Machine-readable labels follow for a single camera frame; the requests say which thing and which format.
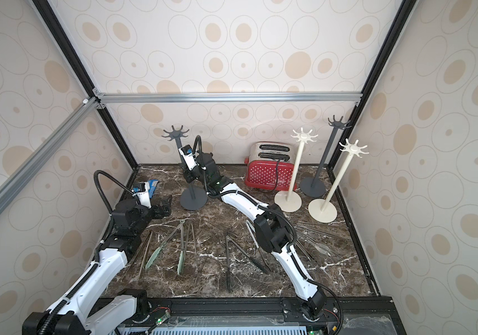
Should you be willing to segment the dark grey utensil rack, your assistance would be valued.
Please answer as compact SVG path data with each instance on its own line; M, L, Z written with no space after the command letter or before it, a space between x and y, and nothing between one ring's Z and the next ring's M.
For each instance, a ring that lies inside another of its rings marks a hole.
M208 196L202 188L192 185L192 182L195 180L195 177L192 175L190 170L190 167L194 167L194 156L192 154L192 149L188 147L187 161L185 161L185 155L182 150L183 145L181 138L186 138L189 130L187 129L184 131L183 126L176 130L174 126L172 126L172 131L164 130L164 132L166 135L163 135L163 138L168 138L169 141L174 140L176 142L181 160L180 167L183 170L183 176L187 182L187 190L183 191L181 194L180 204L184 209L189 211L201 209L207 203Z

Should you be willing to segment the thin steel tongs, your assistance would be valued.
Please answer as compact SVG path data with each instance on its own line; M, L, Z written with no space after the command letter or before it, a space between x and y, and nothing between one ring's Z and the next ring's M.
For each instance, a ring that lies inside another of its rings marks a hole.
M190 232L192 235L192 245L194 249L194 255L195 257L199 256L199 253L197 251L197 246L198 246L198 240L197 240L197 235L196 235L196 229L195 229L195 224L193 221L190 222Z

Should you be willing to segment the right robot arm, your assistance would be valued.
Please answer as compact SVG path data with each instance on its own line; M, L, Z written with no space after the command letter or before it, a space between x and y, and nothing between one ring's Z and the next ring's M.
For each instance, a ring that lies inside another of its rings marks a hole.
M298 235L288 218L276 204L267 205L241 190L228 177L220 174L212 154L186 145L178 150L182 157L183 174L188 182L199 180L210 198L217 198L243 213L253 223L258 245L281 264L297 297L303 301L301 311L315 320L328 311L337 316L338 327L343 312L336 294L313 280L294 248Z

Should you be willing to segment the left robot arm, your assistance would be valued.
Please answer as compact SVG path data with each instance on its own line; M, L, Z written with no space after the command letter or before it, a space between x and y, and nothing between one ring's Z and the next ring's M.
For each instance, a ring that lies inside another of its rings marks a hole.
M103 239L94 250L89 268L71 288L44 312L33 312L23 322L23 334L109 334L123 321L134 318L144 322L150 316L150 303L143 290L126 289L112 302L93 312L92 308L141 245L141 234L153 219L171 214L171 197L153 201L157 180L134 184L129 197L112 207L104 195L100 176L94 182L109 211L110 222Z

